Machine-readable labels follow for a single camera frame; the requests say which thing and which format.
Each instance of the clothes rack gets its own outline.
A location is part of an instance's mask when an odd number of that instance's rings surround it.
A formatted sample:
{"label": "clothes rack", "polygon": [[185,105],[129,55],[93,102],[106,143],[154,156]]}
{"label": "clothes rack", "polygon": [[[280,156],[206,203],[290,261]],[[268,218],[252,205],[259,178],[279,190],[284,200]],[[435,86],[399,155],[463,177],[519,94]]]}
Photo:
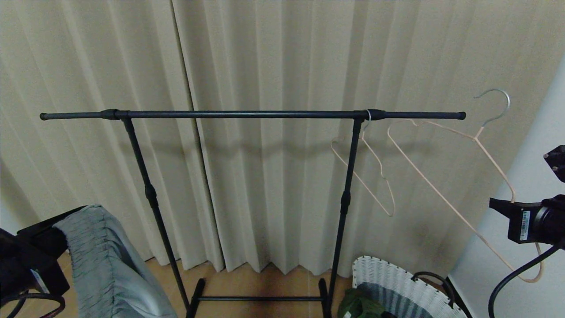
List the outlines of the clothes rack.
{"label": "clothes rack", "polygon": [[[336,285],[337,267],[340,261],[341,243],[344,237],[345,219],[351,202],[351,180],[353,178],[353,168],[355,166],[355,157],[357,155],[357,145],[359,141],[359,133],[361,125],[364,121],[378,121],[385,118],[412,118],[412,119],[465,119],[465,112],[457,113],[438,113],[423,111],[384,111],[378,109],[368,110],[352,110],[352,111],[133,111],[107,109],[94,112],[82,113],[42,113],[40,118],[44,121],[50,119],[80,119],[80,118],[102,118],[114,121],[122,121],[129,136],[133,153],[137,160],[143,183],[145,186],[145,196],[153,210],[155,222],[159,229],[161,239],[165,246],[171,269],[175,275],[176,283],[186,309],[187,318],[193,318],[196,315],[198,305],[201,301],[260,301],[260,302],[320,302],[324,318],[331,318],[331,306],[333,300],[334,288]],[[311,119],[353,119],[353,136],[351,137],[351,146],[349,150],[349,162],[345,177],[344,191],[341,196],[340,220],[337,228],[336,245],[333,255],[332,273],[329,281],[329,289],[323,278],[318,282],[320,296],[280,296],[280,297],[263,297],[263,296],[204,296],[204,287],[206,281],[203,278],[198,280],[194,290],[192,301],[188,301],[186,291],[182,284],[179,268],[176,264],[175,257],[171,248],[167,230],[163,222],[163,217],[159,209],[157,200],[157,192],[151,184],[147,168],[145,166],[143,154],[133,126],[134,118],[311,118]]]}

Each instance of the black basket handle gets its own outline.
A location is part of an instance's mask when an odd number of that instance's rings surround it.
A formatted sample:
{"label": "black basket handle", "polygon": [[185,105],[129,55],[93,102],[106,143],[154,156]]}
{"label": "black basket handle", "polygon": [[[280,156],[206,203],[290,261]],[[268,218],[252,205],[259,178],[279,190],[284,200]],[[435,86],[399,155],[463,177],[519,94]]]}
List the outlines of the black basket handle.
{"label": "black basket handle", "polygon": [[445,278],[432,272],[417,272],[412,276],[411,279],[413,281],[416,281],[416,279],[418,279],[418,277],[420,276],[431,276],[433,278],[440,280],[443,283],[442,286],[445,289],[445,292],[447,293],[447,297],[449,298],[448,305],[449,307],[453,308],[453,303],[455,303],[455,293],[453,292],[453,286],[447,280],[445,280]]}

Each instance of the laundry basket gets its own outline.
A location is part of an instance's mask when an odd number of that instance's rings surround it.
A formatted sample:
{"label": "laundry basket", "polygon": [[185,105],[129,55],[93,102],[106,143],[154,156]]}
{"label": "laundry basket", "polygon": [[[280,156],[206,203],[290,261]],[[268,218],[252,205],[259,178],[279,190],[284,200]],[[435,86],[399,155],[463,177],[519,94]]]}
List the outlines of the laundry basket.
{"label": "laundry basket", "polygon": [[[420,276],[443,281],[449,296]],[[362,256],[353,262],[353,288],[365,291],[398,318],[467,318],[454,303],[453,288],[445,279],[429,272],[411,274],[376,257]]]}

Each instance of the curtain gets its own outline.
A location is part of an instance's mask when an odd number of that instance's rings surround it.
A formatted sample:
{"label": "curtain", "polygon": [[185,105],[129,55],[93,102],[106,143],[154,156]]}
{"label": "curtain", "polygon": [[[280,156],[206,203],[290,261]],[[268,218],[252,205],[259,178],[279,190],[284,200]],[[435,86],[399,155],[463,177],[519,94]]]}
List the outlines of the curtain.
{"label": "curtain", "polygon": [[[563,4],[554,2],[174,1],[195,109],[466,111],[508,167],[563,54]],[[398,205],[389,218],[353,183],[338,273],[362,254],[408,270],[447,274],[471,231],[386,139],[390,121],[369,125]],[[272,261],[283,272],[331,267],[346,167],[330,140],[352,121],[197,121],[218,233],[228,269]],[[472,223],[500,182],[472,144],[430,127],[395,127],[409,156]],[[347,142],[342,143],[347,156]],[[356,171],[385,204],[376,161],[360,147]]]}
{"label": "curtain", "polygon": [[[466,111],[505,169],[563,55],[559,2],[0,2],[2,199],[43,220],[101,203],[140,254],[168,262],[120,122],[41,122],[41,112],[132,110]],[[362,254],[446,274],[471,232],[386,139],[397,214],[359,182],[339,274]],[[331,267],[345,166],[330,150],[352,121],[136,119],[173,250],[185,269],[273,262]],[[468,140],[394,128],[423,172],[473,223],[499,176]],[[339,143],[347,156],[348,142]],[[356,172],[390,204],[365,146]],[[33,217],[26,218],[32,223]]]}

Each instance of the clothes hanger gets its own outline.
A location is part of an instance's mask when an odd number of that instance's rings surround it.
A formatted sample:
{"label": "clothes hanger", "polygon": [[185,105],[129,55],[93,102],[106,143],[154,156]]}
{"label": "clothes hanger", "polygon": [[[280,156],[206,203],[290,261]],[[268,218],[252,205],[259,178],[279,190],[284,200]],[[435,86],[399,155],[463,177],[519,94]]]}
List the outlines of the clothes hanger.
{"label": "clothes hanger", "polygon": [[[367,184],[363,181],[363,179],[361,179],[361,177],[355,172],[353,171],[354,176],[361,182],[361,184],[363,185],[363,187],[365,187],[365,189],[367,189],[367,191],[371,194],[371,196],[373,197],[373,199],[379,204],[379,206],[381,206],[381,208],[385,211],[386,215],[388,215],[389,217],[392,217],[394,215],[394,213],[396,212],[396,202],[394,202],[394,195],[392,193],[392,188],[390,187],[390,183],[388,181],[388,179],[384,176],[383,174],[383,163],[381,162],[381,160],[379,159],[379,157],[377,156],[377,154],[375,153],[375,151],[373,150],[373,148],[371,148],[371,146],[367,143],[367,141],[365,140],[365,130],[367,129],[367,126],[369,126],[369,123],[371,121],[371,112],[367,110],[367,112],[369,113],[369,121],[367,121],[367,124],[365,125],[365,127],[363,128],[363,133],[361,134],[361,141],[363,141],[365,143],[365,145],[367,146],[367,148],[369,148],[369,151],[371,151],[371,153],[373,154],[373,156],[377,159],[377,161],[379,162],[379,172],[380,172],[380,176],[381,179],[383,179],[386,182],[386,186],[389,189],[389,193],[390,193],[390,199],[392,201],[392,212],[389,212],[384,205],[377,199],[377,196],[373,193],[373,191],[371,191],[371,189],[369,189],[369,187],[367,186]],[[338,142],[339,140],[342,140],[343,137],[336,137],[334,139],[332,139],[332,142],[329,144],[329,146],[332,148],[333,153],[341,160],[341,162],[344,163],[345,166],[347,166],[347,162],[337,153],[337,151],[334,149],[333,147],[333,143]]]}
{"label": "clothes hanger", "polygon": [[[502,178],[504,179],[504,181],[506,182],[506,184],[508,185],[508,187],[510,188],[510,192],[512,193],[512,199],[511,202],[514,202],[515,197],[516,197],[516,191],[514,190],[514,187],[512,186],[512,184],[510,183],[510,181],[508,180],[508,177],[506,177],[506,174],[504,173],[504,171],[502,171],[502,169],[500,168],[500,166],[496,163],[496,161],[493,159],[493,157],[490,155],[490,153],[485,149],[485,147],[483,146],[483,144],[481,143],[481,141],[479,140],[479,136],[481,135],[481,133],[483,132],[485,126],[492,122],[495,121],[497,119],[499,119],[500,117],[504,116],[506,114],[506,112],[508,111],[508,109],[510,108],[510,96],[508,95],[508,93],[506,93],[505,91],[498,89],[498,88],[492,88],[492,89],[488,89],[487,91],[483,92],[481,95],[478,95],[474,98],[481,98],[482,96],[484,96],[485,94],[487,94],[488,92],[492,92],[492,91],[498,91],[503,93],[506,96],[506,100],[507,100],[507,105],[506,108],[504,109],[503,112],[501,112],[498,116],[495,116],[493,118],[490,118],[488,120],[486,120],[483,125],[481,126],[481,128],[479,129],[479,131],[477,132],[477,134],[475,134],[474,136],[469,135],[469,134],[465,134],[464,132],[460,132],[458,130],[449,128],[449,127],[445,127],[443,125],[440,125],[438,123],[434,123],[434,122],[430,122],[430,121],[422,121],[420,123],[416,123],[413,119],[404,119],[401,121],[397,121],[395,123],[392,123],[387,131],[386,134],[388,135],[390,141],[392,141],[392,143],[394,144],[394,146],[398,149],[398,151],[400,151],[400,153],[404,156],[404,158],[410,163],[410,165],[416,170],[416,172],[428,183],[428,185],[440,196],[440,198],[451,208],[451,210],[453,210],[453,212],[455,212],[455,214],[481,239],[481,241],[483,243],[485,243],[485,245],[490,248],[491,251],[494,252],[494,254],[496,256],[498,256],[498,258],[506,265],[508,266],[508,268],[510,268],[512,271],[514,271],[514,267],[512,265],[510,265],[510,263],[508,261],[506,261],[504,259],[504,257],[502,257],[502,255],[500,253],[498,253],[494,247],[492,245],[490,245],[490,243],[481,235],[479,234],[479,232],[469,223],[469,221],[467,221],[467,219],[465,219],[465,217],[463,217],[461,215],[461,213],[443,196],[443,194],[432,184],[432,182],[430,182],[430,180],[428,178],[426,178],[426,176],[420,171],[420,169],[418,169],[418,167],[416,167],[416,165],[412,162],[412,160],[410,160],[410,158],[408,158],[408,156],[406,155],[406,153],[402,150],[402,148],[400,148],[400,146],[396,143],[396,141],[394,141],[394,139],[392,138],[392,136],[390,135],[390,129],[392,128],[392,126],[394,126],[395,124],[399,124],[402,122],[406,122],[406,121],[410,121],[414,126],[419,127],[423,124],[431,124],[434,125],[436,127],[454,132],[458,135],[467,137],[469,139],[471,139],[474,143],[476,143],[479,148],[482,150],[482,152],[487,156],[487,158],[491,161],[491,163],[494,165],[494,167],[497,169],[498,173],[500,173],[500,175],[502,176]],[[540,255],[541,252],[541,248],[540,245],[538,243],[536,244],[536,250],[538,255]],[[541,276],[543,275],[544,272],[544,265],[543,262],[540,263],[540,267],[539,267],[539,271],[537,273],[537,275],[532,278],[532,279],[528,279],[528,278],[523,278],[522,276],[519,276],[520,279],[522,279],[525,282],[529,282],[529,283],[534,283],[537,282],[538,280],[540,280]]]}

